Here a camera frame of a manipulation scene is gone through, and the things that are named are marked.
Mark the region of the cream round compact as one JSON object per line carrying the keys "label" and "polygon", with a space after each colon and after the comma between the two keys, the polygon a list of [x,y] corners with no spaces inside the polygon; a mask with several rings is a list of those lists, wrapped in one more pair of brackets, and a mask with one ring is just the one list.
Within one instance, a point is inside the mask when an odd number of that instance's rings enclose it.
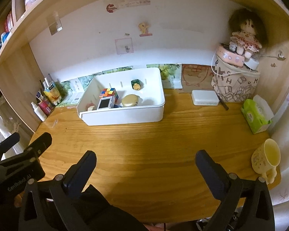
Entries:
{"label": "cream round compact", "polygon": [[123,97],[122,106],[123,107],[132,107],[137,106],[139,103],[139,96],[135,94],[129,94]]}

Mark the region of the white instant camera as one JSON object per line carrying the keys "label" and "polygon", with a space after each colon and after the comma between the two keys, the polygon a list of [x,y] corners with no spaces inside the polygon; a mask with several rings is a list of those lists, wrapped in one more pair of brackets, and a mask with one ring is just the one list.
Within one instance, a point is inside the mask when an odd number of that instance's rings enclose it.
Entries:
{"label": "white instant camera", "polygon": [[101,98],[97,110],[106,110],[106,109],[112,109],[115,104],[115,97],[114,96],[108,96]]}

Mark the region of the green tissue pack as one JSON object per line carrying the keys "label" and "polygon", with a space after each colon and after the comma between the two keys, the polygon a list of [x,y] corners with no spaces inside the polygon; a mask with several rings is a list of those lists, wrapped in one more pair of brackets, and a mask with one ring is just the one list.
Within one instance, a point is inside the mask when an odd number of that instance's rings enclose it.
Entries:
{"label": "green tissue pack", "polygon": [[253,134],[266,131],[274,118],[270,106],[258,94],[245,100],[241,112]]}

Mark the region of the white plastic storage bin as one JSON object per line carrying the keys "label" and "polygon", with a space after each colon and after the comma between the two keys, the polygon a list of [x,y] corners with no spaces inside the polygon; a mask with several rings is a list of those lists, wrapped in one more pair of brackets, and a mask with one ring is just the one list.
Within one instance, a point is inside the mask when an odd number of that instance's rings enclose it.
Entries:
{"label": "white plastic storage bin", "polygon": [[160,70],[131,69],[94,77],[76,110],[88,126],[157,122],[165,97]]}

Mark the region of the yellow pony wall sticker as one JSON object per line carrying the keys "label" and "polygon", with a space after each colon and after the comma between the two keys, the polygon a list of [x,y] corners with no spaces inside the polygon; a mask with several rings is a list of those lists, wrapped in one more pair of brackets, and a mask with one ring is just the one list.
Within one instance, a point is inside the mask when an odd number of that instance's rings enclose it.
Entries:
{"label": "yellow pony wall sticker", "polygon": [[140,37],[150,37],[152,36],[151,33],[149,33],[148,28],[149,26],[146,23],[140,23],[138,24],[138,28],[140,30]]}

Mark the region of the white spray bottle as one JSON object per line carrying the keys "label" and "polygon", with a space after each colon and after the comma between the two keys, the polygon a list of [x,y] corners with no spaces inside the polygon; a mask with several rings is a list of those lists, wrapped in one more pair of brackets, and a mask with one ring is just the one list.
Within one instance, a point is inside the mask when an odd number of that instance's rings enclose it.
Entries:
{"label": "white spray bottle", "polygon": [[47,115],[43,112],[43,110],[34,102],[31,102],[31,105],[33,107],[35,114],[38,116],[38,118],[41,121],[45,121],[47,119]]}

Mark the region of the beige letter print bag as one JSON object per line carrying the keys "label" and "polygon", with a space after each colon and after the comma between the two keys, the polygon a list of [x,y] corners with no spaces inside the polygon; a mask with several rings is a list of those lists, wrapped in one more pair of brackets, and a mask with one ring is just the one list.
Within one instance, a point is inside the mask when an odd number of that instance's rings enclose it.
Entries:
{"label": "beige letter print bag", "polygon": [[247,67],[236,67],[215,56],[211,65],[211,85],[219,98],[225,102],[243,102],[254,94],[260,73]]}

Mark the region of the multicolour puzzle cube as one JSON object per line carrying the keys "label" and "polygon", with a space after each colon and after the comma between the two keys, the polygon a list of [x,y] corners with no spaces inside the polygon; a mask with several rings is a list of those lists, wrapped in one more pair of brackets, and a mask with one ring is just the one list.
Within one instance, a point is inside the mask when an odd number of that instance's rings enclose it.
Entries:
{"label": "multicolour puzzle cube", "polygon": [[100,98],[105,98],[105,97],[114,97],[115,98],[115,103],[117,103],[118,101],[118,94],[115,88],[105,88],[102,90],[102,92],[100,93]]}

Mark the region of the green yellow small toy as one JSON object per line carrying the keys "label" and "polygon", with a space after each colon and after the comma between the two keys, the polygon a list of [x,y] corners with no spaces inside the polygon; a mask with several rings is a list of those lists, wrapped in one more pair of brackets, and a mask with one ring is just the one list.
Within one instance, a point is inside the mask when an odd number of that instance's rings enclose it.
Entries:
{"label": "green yellow small toy", "polygon": [[141,89],[141,81],[139,79],[131,80],[131,86],[134,90],[138,91]]}

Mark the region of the pink polka dot case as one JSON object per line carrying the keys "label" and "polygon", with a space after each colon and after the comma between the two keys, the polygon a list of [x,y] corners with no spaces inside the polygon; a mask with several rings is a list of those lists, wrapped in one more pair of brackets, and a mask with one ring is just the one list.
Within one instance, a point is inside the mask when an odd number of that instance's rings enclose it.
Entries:
{"label": "pink polka dot case", "polygon": [[242,55],[238,55],[236,52],[231,51],[227,45],[219,44],[216,54],[227,64],[237,67],[244,66],[245,58]]}

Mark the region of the cream ceramic mug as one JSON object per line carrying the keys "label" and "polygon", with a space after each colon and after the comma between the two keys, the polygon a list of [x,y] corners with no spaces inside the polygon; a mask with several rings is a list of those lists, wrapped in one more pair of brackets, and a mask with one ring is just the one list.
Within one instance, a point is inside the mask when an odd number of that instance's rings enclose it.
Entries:
{"label": "cream ceramic mug", "polygon": [[277,176],[277,166],[281,161],[280,148],[276,141],[267,139],[251,156],[255,173],[260,174],[267,184],[272,184]]}

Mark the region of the white blue tube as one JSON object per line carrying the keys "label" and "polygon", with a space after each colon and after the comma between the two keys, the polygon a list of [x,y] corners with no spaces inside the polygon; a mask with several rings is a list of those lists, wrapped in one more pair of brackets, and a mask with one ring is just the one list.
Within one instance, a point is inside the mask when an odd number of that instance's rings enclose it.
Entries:
{"label": "white blue tube", "polygon": [[44,101],[44,97],[43,95],[38,91],[38,93],[36,94],[36,98],[39,100],[39,101]]}

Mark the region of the pink correction tape dispenser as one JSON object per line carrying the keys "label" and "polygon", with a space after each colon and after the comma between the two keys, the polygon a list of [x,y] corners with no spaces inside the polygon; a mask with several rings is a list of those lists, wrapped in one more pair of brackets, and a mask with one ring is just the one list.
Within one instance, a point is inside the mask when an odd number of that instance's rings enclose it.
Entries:
{"label": "pink correction tape dispenser", "polygon": [[87,111],[93,111],[95,110],[96,106],[94,103],[87,104]]}

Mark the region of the black pen on table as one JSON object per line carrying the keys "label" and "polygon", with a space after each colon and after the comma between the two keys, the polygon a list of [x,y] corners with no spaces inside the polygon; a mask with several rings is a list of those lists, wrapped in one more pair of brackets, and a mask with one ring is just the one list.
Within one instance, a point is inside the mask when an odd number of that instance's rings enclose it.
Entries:
{"label": "black pen on table", "polygon": [[229,110],[229,107],[226,105],[226,103],[222,100],[222,98],[220,96],[218,96],[219,102],[221,103],[221,105],[224,107],[225,110]]}

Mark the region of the brown paper cartoon bag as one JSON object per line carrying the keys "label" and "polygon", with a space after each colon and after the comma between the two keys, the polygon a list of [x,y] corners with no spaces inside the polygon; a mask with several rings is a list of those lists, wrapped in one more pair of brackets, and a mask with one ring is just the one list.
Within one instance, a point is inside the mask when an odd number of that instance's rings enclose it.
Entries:
{"label": "brown paper cartoon bag", "polygon": [[180,89],[180,92],[191,93],[193,90],[213,90],[212,78],[213,72],[210,66],[182,64],[182,89]]}

